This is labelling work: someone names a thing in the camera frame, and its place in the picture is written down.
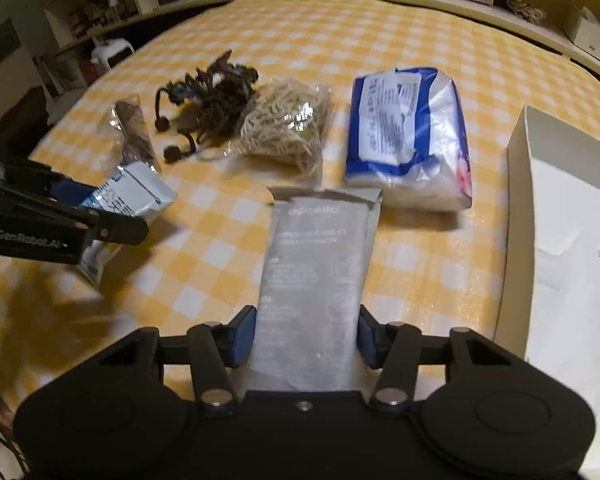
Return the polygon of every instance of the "white label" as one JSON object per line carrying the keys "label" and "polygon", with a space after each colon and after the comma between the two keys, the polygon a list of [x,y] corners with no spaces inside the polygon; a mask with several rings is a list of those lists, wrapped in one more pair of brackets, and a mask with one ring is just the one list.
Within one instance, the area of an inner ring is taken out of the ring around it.
{"label": "white label", "polygon": [[361,160],[397,166],[414,154],[420,74],[382,72],[365,79],[360,97],[358,151]]}

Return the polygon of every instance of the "tissue packet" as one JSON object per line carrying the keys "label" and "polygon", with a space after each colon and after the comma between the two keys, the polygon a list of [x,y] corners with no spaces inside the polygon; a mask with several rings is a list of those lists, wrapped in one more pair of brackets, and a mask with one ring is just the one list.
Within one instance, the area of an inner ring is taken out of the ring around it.
{"label": "tissue packet", "polygon": [[[141,216],[150,224],[176,199],[176,192],[167,186],[147,163],[137,161],[119,168],[105,184],[80,204],[128,216]],[[94,240],[82,253],[78,268],[95,288],[105,265],[122,248],[120,244]]]}
{"label": "tissue packet", "polygon": [[471,207],[469,150],[453,80],[435,68],[357,78],[345,181],[351,187],[381,187],[389,206]]}
{"label": "tissue packet", "polygon": [[248,367],[303,391],[352,389],[381,191],[270,192],[275,202]]}

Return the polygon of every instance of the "open cardboard box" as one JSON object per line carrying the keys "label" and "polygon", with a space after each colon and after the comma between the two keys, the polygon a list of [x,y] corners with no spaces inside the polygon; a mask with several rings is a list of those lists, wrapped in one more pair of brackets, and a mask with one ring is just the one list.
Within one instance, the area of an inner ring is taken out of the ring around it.
{"label": "open cardboard box", "polygon": [[507,152],[509,240],[494,340],[587,400],[596,437],[581,473],[600,480],[600,142],[525,105]]}

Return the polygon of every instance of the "blue and white package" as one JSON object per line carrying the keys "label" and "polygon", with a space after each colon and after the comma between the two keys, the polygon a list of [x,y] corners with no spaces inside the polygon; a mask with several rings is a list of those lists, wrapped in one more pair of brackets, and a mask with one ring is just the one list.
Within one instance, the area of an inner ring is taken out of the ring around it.
{"label": "blue and white package", "polygon": [[428,211],[471,207],[469,150],[453,80],[429,67],[357,78],[345,181],[380,187],[383,205]]}

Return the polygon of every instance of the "gingham tablecloth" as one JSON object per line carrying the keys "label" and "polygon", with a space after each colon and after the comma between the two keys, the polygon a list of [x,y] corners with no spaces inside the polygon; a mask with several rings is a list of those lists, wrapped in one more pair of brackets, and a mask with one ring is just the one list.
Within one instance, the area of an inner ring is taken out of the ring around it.
{"label": "gingham tablecloth", "polygon": [[[234,62],[260,71],[260,81],[291,75],[332,87],[326,186],[341,181],[353,78],[435,66],[455,80],[474,206],[458,216],[384,210],[363,302],[379,320],[401,319],[425,333],[470,326],[493,335],[506,254],[510,133],[529,103],[600,139],[600,83],[559,55],[443,12],[375,0],[237,0],[169,30],[100,79],[34,158],[75,180],[102,184],[111,144],[96,126],[110,103],[134,92],[161,152],[174,135],[155,132],[155,89],[228,48]],[[174,107],[166,111],[177,114]],[[99,292],[67,266],[0,257],[0,390],[8,402],[15,407],[138,326],[183,334],[256,303],[269,177],[264,169],[230,171],[225,160],[165,166],[178,199],[145,243],[123,248],[109,264]],[[170,370],[167,379],[190,394],[188,370]]]}

